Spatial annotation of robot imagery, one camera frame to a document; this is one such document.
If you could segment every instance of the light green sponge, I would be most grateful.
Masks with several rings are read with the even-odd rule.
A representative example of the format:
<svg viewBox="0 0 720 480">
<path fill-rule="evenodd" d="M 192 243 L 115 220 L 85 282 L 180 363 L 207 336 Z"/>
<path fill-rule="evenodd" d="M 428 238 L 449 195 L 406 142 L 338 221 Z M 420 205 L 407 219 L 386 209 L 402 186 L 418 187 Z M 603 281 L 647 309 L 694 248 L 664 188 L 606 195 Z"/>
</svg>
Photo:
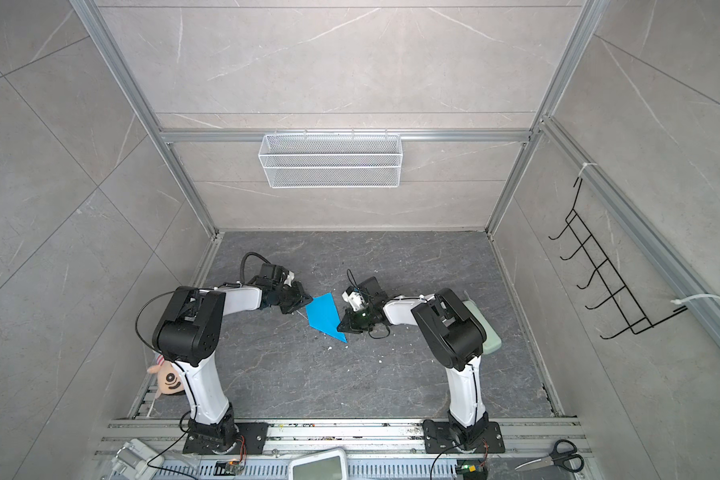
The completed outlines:
<svg viewBox="0 0 720 480">
<path fill-rule="evenodd" d="M 501 339 L 499 338 L 499 335 L 496 335 L 496 332 L 494 332 L 494 329 L 490 328 L 490 324 L 483 316 L 483 313 L 480 312 L 480 309 L 472 300 L 465 300 L 464 304 L 469 308 L 469 311 L 472 312 L 472 315 L 475 316 L 475 318 L 478 319 L 480 324 L 485 329 L 485 336 L 486 339 L 483 342 L 483 355 L 488 355 L 489 353 L 493 353 L 496 350 L 499 350 L 501 348 Z"/>
</svg>

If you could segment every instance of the white display screen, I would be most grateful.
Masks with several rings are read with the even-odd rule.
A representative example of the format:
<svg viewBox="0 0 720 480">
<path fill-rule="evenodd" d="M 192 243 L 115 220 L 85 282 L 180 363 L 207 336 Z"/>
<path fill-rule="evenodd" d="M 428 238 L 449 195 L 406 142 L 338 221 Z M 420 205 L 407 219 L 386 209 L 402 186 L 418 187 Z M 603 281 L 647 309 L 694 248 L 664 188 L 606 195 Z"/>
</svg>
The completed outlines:
<svg viewBox="0 0 720 480">
<path fill-rule="evenodd" d="M 330 457 L 293 466 L 293 480 L 342 480 L 342 460 Z"/>
</svg>

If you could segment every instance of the white wire basket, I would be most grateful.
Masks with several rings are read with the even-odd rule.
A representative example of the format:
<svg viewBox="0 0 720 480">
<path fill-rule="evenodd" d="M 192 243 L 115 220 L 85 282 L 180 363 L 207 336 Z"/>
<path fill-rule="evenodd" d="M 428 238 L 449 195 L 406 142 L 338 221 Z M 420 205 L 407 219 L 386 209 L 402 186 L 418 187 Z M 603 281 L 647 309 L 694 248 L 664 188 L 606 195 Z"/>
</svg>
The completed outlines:
<svg viewBox="0 0 720 480">
<path fill-rule="evenodd" d="M 268 134 L 259 160 L 272 188 L 397 187 L 403 146 L 397 134 Z"/>
</svg>

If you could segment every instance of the black wire rack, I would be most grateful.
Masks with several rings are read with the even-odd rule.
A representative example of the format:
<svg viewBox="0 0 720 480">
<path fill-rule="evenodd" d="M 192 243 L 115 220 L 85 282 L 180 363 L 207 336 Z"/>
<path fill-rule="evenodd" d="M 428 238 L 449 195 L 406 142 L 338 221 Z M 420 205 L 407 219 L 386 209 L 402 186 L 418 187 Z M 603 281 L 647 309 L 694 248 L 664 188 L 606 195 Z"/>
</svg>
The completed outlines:
<svg viewBox="0 0 720 480">
<path fill-rule="evenodd" d="M 611 336 L 602 336 L 600 335 L 601 339 L 604 340 L 610 340 L 613 338 L 616 338 L 617 336 L 621 335 L 625 331 L 631 331 L 633 334 L 637 335 L 639 333 L 645 332 L 648 329 L 652 329 L 654 326 L 657 326 L 669 319 L 671 319 L 674 316 L 677 316 L 681 314 L 682 312 L 685 312 L 688 310 L 688 307 L 686 306 L 680 306 L 672 311 L 671 314 L 668 316 L 662 318 L 662 320 L 659 321 L 652 321 L 650 318 L 648 318 L 648 315 L 643 310 L 643 307 L 640 305 L 640 303 L 635 298 L 634 294 L 632 293 L 632 290 L 627 286 L 626 282 L 624 281 L 624 278 L 622 278 L 621 274 L 619 273 L 618 269 L 614 265 L 613 262 L 610 261 L 610 258 L 606 254 L 606 252 L 603 250 L 603 247 L 600 246 L 600 242 L 597 241 L 597 238 L 592 234 L 592 231 L 590 228 L 586 225 L 584 222 L 584 219 L 579 216 L 579 213 L 576 211 L 576 202 L 579 199 L 579 192 L 581 192 L 581 178 L 576 178 L 576 181 L 574 182 L 574 188 L 576 188 L 576 197 L 574 198 L 574 206 L 570 208 L 570 212 L 568 212 L 568 215 L 565 217 L 565 228 L 563 228 L 563 231 L 560 232 L 557 236 L 550 236 L 550 240 L 557 240 L 559 239 L 566 230 L 569 230 L 572 235 L 576 238 L 576 242 L 578 242 L 579 247 L 576 248 L 576 251 L 574 251 L 570 256 L 567 258 L 560 257 L 563 261 L 568 261 L 576 254 L 578 254 L 580 251 L 583 251 L 586 255 L 586 258 L 589 260 L 589 262 L 592 264 L 592 267 L 594 270 L 592 271 L 592 274 L 590 275 L 590 279 L 586 282 L 586 285 L 578 285 L 576 284 L 576 287 L 578 287 L 580 290 L 585 290 L 587 287 L 589 287 L 592 284 L 592 280 L 595 278 L 595 275 L 597 275 L 600 278 L 600 281 L 605 286 L 606 291 L 608 292 L 608 297 L 605 298 L 602 302 L 598 303 L 595 306 L 586 306 L 585 307 L 588 310 L 595 310 L 596 308 L 600 308 L 602 305 L 604 305 L 609 300 L 613 300 L 614 304 L 616 305 L 616 308 L 619 311 L 619 314 L 621 314 L 621 317 L 624 319 L 624 322 L 626 323 L 626 327 L 624 327 L 622 330 L 619 330 L 615 334 Z M 576 230 L 572 227 L 572 224 L 575 220 L 578 220 L 578 223 L 583 227 L 584 231 L 586 232 L 586 236 L 582 240 L 583 234 L 576 233 Z M 590 245 L 591 249 L 595 250 L 588 250 L 587 244 Z M 595 262 L 593 257 L 604 258 L 603 261 Z M 620 285 L 612 286 L 609 285 L 608 282 L 606 282 L 603 271 L 604 268 L 609 266 L 611 269 L 613 269 L 614 273 L 616 274 L 616 278 L 618 278 L 618 281 Z M 625 292 L 621 300 L 619 300 L 618 295 L 619 293 Z M 627 314 L 624 312 L 626 308 L 624 308 L 623 304 L 620 302 L 632 302 L 634 306 L 636 307 L 636 312 L 638 312 L 638 320 L 630 321 Z"/>
</svg>

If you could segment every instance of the white device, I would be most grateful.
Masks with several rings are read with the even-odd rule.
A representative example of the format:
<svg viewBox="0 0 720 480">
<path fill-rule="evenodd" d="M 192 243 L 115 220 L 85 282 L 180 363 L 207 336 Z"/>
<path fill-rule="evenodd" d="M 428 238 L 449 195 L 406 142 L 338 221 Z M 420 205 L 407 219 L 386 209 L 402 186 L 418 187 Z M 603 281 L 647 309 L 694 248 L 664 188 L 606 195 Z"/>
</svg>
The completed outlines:
<svg viewBox="0 0 720 480">
<path fill-rule="evenodd" d="M 214 291 L 226 293 L 223 315 L 243 312 L 244 310 L 256 310 L 262 304 L 262 290 L 256 286 L 245 285 L 238 288 L 217 286 Z"/>
<path fill-rule="evenodd" d="M 157 456 L 152 448 L 136 438 L 125 442 L 112 458 L 112 470 L 129 480 L 150 480 L 157 468 L 163 465 L 163 456 Z"/>
<path fill-rule="evenodd" d="M 349 480 L 347 454 L 334 448 L 291 460 L 288 480 Z"/>
<path fill-rule="evenodd" d="M 470 360 L 463 370 L 445 369 L 451 393 L 451 415 L 464 427 L 474 425 L 485 413 L 480 391 L 480 357 Z"/>
<path fill-rule="evenodd" d="M 219 372 L 216 370 L 216 352 L 200 360 L 198 366 L 179 361 L 171 364 L 184 385 L 194 386 L 185 390 L 186 399 L 190 401 L 190 418 L 205 425 L 218 423 L 230 407 L 230 400 L 221 388 Z"/>
</svg>

